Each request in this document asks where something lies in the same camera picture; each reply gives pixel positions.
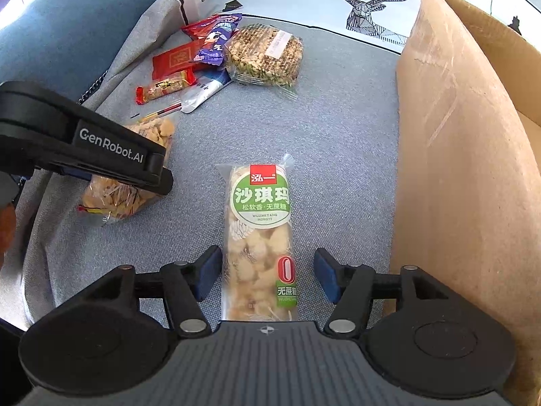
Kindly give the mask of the person's left hand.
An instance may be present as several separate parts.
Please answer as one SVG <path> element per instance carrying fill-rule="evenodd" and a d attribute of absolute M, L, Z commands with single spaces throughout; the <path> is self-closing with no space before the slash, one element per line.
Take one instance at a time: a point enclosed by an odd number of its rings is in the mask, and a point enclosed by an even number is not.
<path fill-rule="evenodd" d="M 0 213 L 0 254 L 4 255 L 5 251 L 11 246 L 15 237 L 17 228 L 17 215 L 15 207 L 9 203 L 1 209 Z"/>

